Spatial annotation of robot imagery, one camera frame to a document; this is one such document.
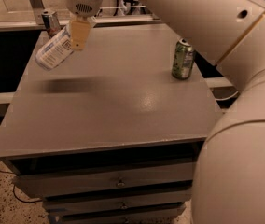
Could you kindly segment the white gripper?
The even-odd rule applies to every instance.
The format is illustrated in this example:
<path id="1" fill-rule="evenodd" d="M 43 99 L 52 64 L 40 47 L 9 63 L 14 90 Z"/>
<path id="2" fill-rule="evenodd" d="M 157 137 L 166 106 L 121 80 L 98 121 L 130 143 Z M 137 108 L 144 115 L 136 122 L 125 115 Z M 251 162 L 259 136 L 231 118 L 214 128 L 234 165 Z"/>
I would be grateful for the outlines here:
<path id="1" fill-rule="evenodd" d="M 91 26 L 85 17 L 97 14 L 103 0 L 65 0 L 67 9 L 73 15 L 69 21 L 71 47 L 75 51 L 84 49 Z"/>

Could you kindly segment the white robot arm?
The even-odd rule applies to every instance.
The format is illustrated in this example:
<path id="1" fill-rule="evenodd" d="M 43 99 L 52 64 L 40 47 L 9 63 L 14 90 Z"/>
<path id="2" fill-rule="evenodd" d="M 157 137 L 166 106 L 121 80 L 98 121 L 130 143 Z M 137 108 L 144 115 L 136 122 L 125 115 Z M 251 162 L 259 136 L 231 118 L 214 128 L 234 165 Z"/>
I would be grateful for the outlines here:
<path id="1" fill-rule="evenodd" d="M 240 91 L 194 173 L 191 224 L 265 224 L 265 0 L 139 0 Z"/>

